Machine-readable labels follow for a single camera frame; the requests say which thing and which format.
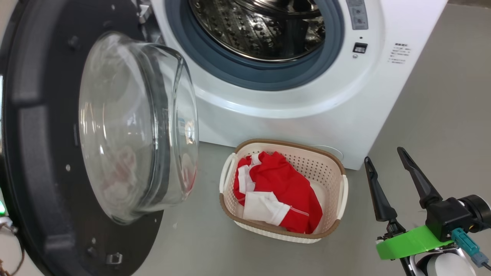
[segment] gray rubber seal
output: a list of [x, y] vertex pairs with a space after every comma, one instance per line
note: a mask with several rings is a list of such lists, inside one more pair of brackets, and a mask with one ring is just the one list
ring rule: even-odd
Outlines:
[[309, 83], [325, 72], [338, 56], [344, 37], [341, 7], [336, 0], [318, 0], [326, 39], [313, 53], [298, 60], [267, 63], [235, 55], [218, 45], [201, 28], [187, 0], [167, 0], [170, 27], [186, 53], [215, 77], [248, 89], [278, 91]]

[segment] label sticker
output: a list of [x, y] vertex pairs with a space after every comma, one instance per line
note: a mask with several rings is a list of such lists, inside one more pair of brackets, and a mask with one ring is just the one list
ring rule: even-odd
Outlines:
[[405, 64], [410, 54], [411, 48], [408, 44], [394, 43], [387, 62]]

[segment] control panel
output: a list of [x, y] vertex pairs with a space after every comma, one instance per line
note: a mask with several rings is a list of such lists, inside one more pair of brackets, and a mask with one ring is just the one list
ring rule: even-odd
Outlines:
[[350, 10], [351, 25], [354, 30], [368, 29], [365, 0], [346, 0]]

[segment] wire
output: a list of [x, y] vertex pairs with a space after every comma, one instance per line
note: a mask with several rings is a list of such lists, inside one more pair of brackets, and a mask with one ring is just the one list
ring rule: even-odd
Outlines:
[[485, 268], [487, 268], [488, 270], [490, 270], [490, 271], [491, 271], [491, 266], [490, 266], [489, 264], [487, 264], [487, 263], [483, 263], [482, 265], [483, 265]]
[[[8, 227], [6, 225], [6, 223], [2, 223], [0, 224], [0, 230], [5, 227], [9, 230], [12, 230], [10, 227]], [[19, 242], [19, 246], [21, 247], [21, 261], [19, 262], [19, 265], [17, 266], [17, 268], [14, 270], [14, 272], [12, 273], [9, 273], [7, 270], [4, 270], [3, 269], [3, 266], [2, 266], [2, 259], [0, 259], [0, 276], [14, 276], [17, 272], [19, 272], [19, 270], [21, 269], [21, 266], [22, 264], [24, 263], [24, 260], [26, 259], [26, 250], [24, 249], [24, 246], [22, 246], [22, 243], [21, 243], [21, 239], [19, 238], [19, 236], [17, 236], [17, 234], [15, 234], [15, 237], [17, 238], [17, 241]]]
[[484, 228], [491, 229], [491, 224], [487, 224], [485, 222], [481, 222], [481, 221], [478, 221], [478, 220], [475, 220], [474, 222], [477, 223], [477, 224], [479, 224], [480, 226], [482, 226]]

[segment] concrete floor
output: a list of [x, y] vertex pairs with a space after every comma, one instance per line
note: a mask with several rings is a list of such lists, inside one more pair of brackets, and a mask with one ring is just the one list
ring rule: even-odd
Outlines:
[[455, 5], [491, 8], [491, 1], [489, 0], [448, 0], [448, 3]]
[[[408, 150], [445, 198], [491, 201], [491, 10], [449, 5], [373, 146], [370, 157], [399, 220], [424, 224], [418, 195], [397, 146]], [[236, 226], [218, 201], [220, 170], [232, 148], [201, 144], [198, 182], [189, 200], [165, 212], [152, 252], [137, 276], [403, 275], [380, 261], [365, 172], [349, 171], [350, 196], [339, 228], [312, 245], [266, 238]], [[472, 235], [491, 255], [491, 230]], [[0, 258], [13, 269], [15, 240], [0, 236]], [[483, 269], [478, 275], [489, 275]], [[18, 276], [41, 276], [27, 260]]]

